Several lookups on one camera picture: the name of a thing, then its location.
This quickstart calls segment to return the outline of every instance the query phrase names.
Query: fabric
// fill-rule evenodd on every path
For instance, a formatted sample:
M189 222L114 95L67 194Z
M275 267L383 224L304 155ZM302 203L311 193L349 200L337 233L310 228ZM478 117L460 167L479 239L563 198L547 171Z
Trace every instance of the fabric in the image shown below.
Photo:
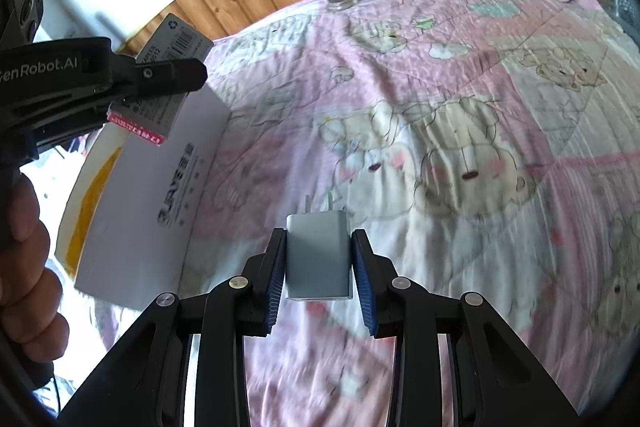
M640 54L596 1L306 1L206 64L232 115L182 295L331 194L400 275L484 295L587 406L640 319ZM245 350L252 425L384 425L393 342L357 299L283 300Z

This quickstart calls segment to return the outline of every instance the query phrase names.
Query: cartoon bear print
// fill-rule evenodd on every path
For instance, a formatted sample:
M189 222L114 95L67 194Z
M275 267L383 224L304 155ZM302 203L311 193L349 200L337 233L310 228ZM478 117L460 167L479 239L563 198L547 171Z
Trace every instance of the cartoon bear print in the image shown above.
M534 191L531 177L510 152L490 144L435 149L422 162L416 207L433 214L482 219L521 204Z
M482 219L533 194L533 179L512 153L494 144L498 115L487 103L462 98L418 121L405 115L432 148L415 189L419 210Z
M518 50L514 58L524 67L559 87L580 92L581 86L597 87L607 83L593 58L582 50L555 47L552 50Z
M350 216L352 227L367 219L392 219L411 209L415 163L409 149L395 143L399 118L387 102L319 126L322 140L342 158L334 169L334 208Z
M367 22L351 30L355 44L367 51L386 54L406 48L407 39L399 34L398 22Z
M367 219L393 219L414 203L415 165L402 144L360 150L338 161L331 194L352 227Z
M640 325L640 212L614 214L609 246L611 276L602 287L594 322L610 333L628 333Z
M320 124L322 140L340 155L391 145L398 134L399 120L387 102L344 117L327 117Z

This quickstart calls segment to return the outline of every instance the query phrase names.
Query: human hand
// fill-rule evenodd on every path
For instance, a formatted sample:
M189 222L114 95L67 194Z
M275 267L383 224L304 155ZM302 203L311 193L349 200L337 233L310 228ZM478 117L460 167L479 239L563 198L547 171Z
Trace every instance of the human hand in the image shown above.
M62 284L45 263L49 232L40 221L40 206L31 181L24 175L9 201L9 226L15 242L0 252L0 325L22 344L34 362L61 357L69 325L58 313Z

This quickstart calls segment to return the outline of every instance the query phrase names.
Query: black handle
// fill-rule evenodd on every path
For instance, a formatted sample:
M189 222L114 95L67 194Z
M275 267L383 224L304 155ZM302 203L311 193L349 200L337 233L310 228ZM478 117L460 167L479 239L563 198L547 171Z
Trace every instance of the black handle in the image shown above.
M9 227L8 211L11 190L19 179L18 169L0 168L0 255L15 241ZM44 387L53 377L53 362L38 363L28 359L22 346L8 339L1 328L0 357L4 357L30 391Z
M14 236L9 228L9 196L19 179L18 169L0 166L0 253L14 242Z

